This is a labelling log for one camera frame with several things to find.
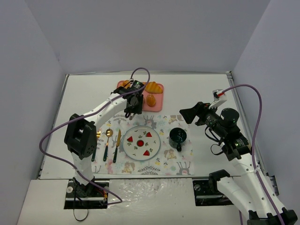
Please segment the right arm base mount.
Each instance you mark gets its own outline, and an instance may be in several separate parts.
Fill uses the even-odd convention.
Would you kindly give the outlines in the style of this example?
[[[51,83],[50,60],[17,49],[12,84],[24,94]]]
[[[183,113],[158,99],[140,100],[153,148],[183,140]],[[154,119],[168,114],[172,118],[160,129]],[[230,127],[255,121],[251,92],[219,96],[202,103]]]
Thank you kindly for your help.
[[[222,193],[215,192],[209,185],[209,179],[193,179],[195,205],[202,206],[228,206],[233,203]]]

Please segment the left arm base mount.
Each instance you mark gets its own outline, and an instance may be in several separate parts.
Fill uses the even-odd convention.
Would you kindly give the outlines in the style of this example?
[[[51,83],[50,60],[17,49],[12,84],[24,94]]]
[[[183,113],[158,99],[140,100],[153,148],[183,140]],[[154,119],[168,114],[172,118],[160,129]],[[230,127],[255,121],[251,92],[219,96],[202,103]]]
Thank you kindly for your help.
[[[107,191],[103,191],[90,184],[88,185],[88,191],[84,192],[79,185],[76,185],[72,180],[69,180],[64,198],[64,209],[107,209],[108,195]]]

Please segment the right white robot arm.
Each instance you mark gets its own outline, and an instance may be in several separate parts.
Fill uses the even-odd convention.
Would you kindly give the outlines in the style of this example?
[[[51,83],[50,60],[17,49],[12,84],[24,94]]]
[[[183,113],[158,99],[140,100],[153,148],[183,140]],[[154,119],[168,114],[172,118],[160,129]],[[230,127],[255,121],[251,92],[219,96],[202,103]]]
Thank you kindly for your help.
[[[268,184],[258,162],[250,149],[250,144],[237,126],[239,113],[223,109],[220,115],[210,104],[198,102],[194,107],[181,109],[180,114],[187,124],[195,117],[197,126],[206,125],[219,138],[219,144],[228,161],[238,172],[246,191],[239,187],[226,170],[209,174],[213,191],[224,194],[247,219],[248,225],[293,225],[298,217],[279,201]]]

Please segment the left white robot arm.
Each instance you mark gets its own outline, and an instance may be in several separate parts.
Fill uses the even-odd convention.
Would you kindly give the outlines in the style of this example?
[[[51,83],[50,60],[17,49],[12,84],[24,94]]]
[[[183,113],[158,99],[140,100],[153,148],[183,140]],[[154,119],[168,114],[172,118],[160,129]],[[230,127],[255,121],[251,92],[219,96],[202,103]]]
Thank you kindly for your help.
[[[118,87],[109,98],[93,110],[84,114],[85,118],[68,124],[64,138],[71,152],[77,171],[73,181],[83,196],[94,189],[89,181],[94,181],[91,159],[97,149],[97,132],[114,115],[124,112],[129,118],[141,114],[143,108],[143,89],[145,84],[133,81],[128,88]]]

